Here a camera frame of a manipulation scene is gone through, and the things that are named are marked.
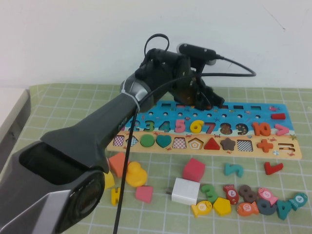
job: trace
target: white wall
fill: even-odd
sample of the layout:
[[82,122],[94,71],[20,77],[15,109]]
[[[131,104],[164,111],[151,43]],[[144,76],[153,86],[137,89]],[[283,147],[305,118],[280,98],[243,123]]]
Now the white wall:
[[[258,74],[206,78],[212,86],[312,88],[311,0],[1,0],[0,86],[120,83],[154,33],[172,51],[215,49]],[[205,71],[241,70],[220,61]]]

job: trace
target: orange plus sign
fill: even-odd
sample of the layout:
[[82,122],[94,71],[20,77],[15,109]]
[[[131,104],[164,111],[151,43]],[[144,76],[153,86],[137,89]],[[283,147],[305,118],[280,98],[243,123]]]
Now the orange plus sign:
[[266,139],[261,140],[261,143],[257,144],[258,148],[262,148],[263,152],[268,153],[269,149],[273,149],[273,144],[268,143]]

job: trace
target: number puzzle board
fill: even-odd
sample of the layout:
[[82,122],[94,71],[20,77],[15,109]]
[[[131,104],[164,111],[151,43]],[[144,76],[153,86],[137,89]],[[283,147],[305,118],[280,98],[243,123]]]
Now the number puzzle board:
[[[272,119],[272,114],[282,113],[285,119]],[[108,145],[109,151],[126,150],[131,122]],[[277,136],[276,124],[289,132]],[[268,152],[258,146],[268,146]],[[287,107],[268,103],[225,102],[221,108],[199,111],[174,101],[159,101],[148,112],[138,114],[131,152],[302,158]]]

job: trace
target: green circle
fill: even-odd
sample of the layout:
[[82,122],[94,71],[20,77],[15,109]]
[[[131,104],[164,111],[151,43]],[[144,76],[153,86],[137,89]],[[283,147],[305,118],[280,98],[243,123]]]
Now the green circle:
[[150,134],[145,134],[141,137],[140,143],[143,147],[151,147],[154,145],[155,140],[154,137]]

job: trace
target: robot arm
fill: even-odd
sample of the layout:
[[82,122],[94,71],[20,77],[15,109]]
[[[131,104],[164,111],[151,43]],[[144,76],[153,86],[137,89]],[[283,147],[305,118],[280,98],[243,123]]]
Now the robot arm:
[[[138,104],[146,112],[169,91],[200,110],[221,106],[224,99],[196,77],[215,57],[196,58],[194,48],[205,50],[190,45],[183,45],[182,54],[150,50],[116,98],[76,125],[48,132],[13,154],[0,181],[0,234],[59,234],[89,215],[104,191],[103,172],[109,171],[103,148]],[[190,78],[158,89],[183,76]]]

